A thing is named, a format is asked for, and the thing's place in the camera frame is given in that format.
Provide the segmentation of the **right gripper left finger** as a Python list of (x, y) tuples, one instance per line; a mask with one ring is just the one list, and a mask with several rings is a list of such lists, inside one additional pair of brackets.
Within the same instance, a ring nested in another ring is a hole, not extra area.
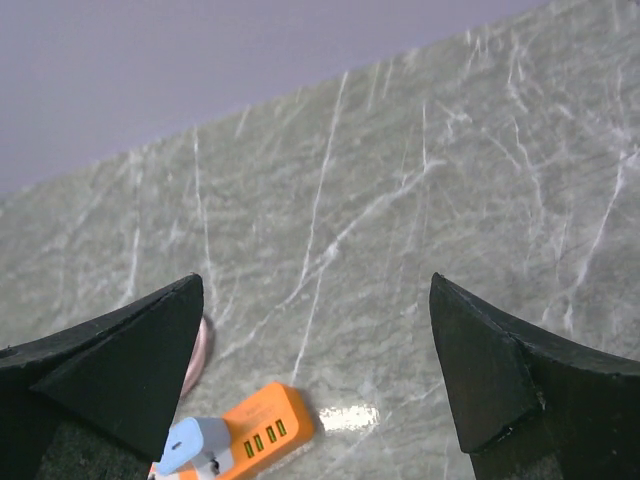
[(4, 479), (145, 479), (162, 456), (204, 306), (190, 274), (1, 351)]

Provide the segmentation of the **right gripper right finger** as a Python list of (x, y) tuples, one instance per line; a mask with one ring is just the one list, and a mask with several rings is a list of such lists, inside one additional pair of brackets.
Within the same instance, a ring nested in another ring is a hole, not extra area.
[(514, 317), (440, 274), (429, 311), (476, 478), (638, 478), (637, 361)]

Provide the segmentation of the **blue plug adapter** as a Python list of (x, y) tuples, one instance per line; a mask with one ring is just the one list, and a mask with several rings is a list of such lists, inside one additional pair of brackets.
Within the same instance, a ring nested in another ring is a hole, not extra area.
[(234, 467), (231, 433), (219, 417), (187, 417), (169, 430), (149, 479), (219, 479)]

